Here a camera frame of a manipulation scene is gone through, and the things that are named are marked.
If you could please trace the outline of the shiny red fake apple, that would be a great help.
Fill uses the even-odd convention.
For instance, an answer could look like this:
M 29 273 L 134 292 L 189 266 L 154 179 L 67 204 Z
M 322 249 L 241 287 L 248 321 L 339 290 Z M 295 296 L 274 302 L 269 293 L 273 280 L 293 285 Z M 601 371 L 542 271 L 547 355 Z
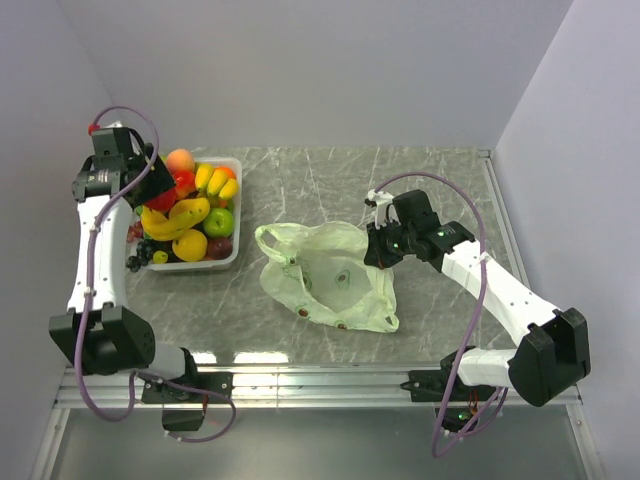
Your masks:
M 168 212 L 176 203 L 177 194 L 174 188 L 158 195 L 144 204 L 145 207 L 161 213 Z

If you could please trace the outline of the orange fake peach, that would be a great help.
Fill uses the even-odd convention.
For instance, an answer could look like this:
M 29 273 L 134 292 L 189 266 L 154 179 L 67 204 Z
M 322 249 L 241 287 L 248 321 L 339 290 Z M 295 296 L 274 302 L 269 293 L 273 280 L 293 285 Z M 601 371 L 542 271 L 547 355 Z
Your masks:
M 194 172 L 195 160 L 192 153 L 187 149 L 175 149 L 166 156 L 167 169 L 172 173 Z

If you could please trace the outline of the large yellow banana bunch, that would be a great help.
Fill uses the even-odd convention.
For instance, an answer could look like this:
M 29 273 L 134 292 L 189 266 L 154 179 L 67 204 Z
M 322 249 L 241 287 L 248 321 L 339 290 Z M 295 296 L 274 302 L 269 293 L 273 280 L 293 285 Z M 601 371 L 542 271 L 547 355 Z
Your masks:
M 153 240 L 172 241 L 202 222 L 209 212 L 206 198 L 184 199 L 172 207 L 168 216 L 144 206 L 140 220 L 144 232 Z

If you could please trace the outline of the pale green avocado plastic bag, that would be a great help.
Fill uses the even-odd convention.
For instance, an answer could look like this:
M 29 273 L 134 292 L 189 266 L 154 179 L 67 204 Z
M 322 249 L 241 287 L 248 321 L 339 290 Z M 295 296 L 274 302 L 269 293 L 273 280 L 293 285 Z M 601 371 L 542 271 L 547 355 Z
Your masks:
M 393 272 L 364 264 L 364 231 L 342 221 L 276 223 L 257 227 L 254 238 L 268 258 L 261 287 L 297 317 L 344 330 L 398 330 Z

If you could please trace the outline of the yellow fake lemon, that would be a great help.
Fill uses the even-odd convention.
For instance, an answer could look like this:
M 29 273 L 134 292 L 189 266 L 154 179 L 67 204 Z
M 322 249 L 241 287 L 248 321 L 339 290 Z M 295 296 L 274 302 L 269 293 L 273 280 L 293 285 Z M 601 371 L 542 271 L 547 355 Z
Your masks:
M 189 229 L 172 241 L 172 251 L 184 262 L 199 262 L 207 253 L 208 239 L 199 230 Z

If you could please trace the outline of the dark red fake plum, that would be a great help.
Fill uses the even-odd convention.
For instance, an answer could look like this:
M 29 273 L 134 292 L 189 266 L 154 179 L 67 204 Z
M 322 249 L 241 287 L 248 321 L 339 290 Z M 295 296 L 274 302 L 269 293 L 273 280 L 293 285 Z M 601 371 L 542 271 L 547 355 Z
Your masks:
M 207 256 L 212 260 L 223 260 L 233 253 L 233 242 L 226 237 L 216 237 L 208 240 Z

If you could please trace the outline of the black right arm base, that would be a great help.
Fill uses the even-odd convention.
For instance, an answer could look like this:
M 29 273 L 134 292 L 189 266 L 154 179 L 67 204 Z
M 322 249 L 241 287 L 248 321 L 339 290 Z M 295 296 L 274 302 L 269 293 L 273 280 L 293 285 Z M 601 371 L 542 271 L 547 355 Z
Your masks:
M 442 370 L 411 370 L 408 380 L 400 388 L 410 394 L 413 403 L 440 403 L 448 381 L 448 374 Z M 446 409 L 442 428 L 448 432 L 459 432 L 477 413 L 480 403 L 488 400 L 496 391 L 491 386 L 466 386 L 456 380 L 450 396 L 450 402 L 461 403 L 460 407 L 449 406 Z

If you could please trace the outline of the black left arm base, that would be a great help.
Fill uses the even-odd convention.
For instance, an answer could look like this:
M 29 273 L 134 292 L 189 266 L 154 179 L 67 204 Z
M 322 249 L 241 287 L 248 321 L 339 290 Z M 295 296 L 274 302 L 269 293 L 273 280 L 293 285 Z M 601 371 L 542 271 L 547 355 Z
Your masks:
M 209 406 L 229 406 L 231 418 L 233 374 L 196 373 L 194 378 L 145 379 L 141 403 L 161 408 L 162 427 L 171 434 L 195 433 L 203 425 Z

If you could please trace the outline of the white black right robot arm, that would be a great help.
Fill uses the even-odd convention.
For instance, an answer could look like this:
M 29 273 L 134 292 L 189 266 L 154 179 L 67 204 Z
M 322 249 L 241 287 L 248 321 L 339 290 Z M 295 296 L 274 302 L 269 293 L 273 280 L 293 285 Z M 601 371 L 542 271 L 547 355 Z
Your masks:
M 590 374 L 584 315 L 537 296 L 482 252 L 460 223 L 441 223 L 424 191 L 393 196 L 370 190 L 365 202 L 375 210 L 367 226 L 366 265 L 387 269 L 408 255 L 430 264 L 480 300 L 514 344 L 507 350 L 468 347 L 443 360 L 446 396 L 462 399 L 476 386 L 509 388 L 541 407 Z

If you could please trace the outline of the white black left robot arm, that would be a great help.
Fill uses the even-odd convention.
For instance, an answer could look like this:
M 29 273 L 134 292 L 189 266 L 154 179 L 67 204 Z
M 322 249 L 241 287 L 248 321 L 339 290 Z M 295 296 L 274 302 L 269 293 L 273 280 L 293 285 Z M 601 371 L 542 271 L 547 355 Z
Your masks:
M 65 313 L 49 320 L 49 334 L 82 377 L 141 373 L 166 380 L 170 395 L 189 402 L 202 381 L 192 355 L 158 342 L 125 292 L 134 210 L 170 191 L 173 178 L 150 159 L 152 145 L 135 130 L 96 128 L 90 136 L 94 152 L 72 184 L 81 228 L 76 279 Z

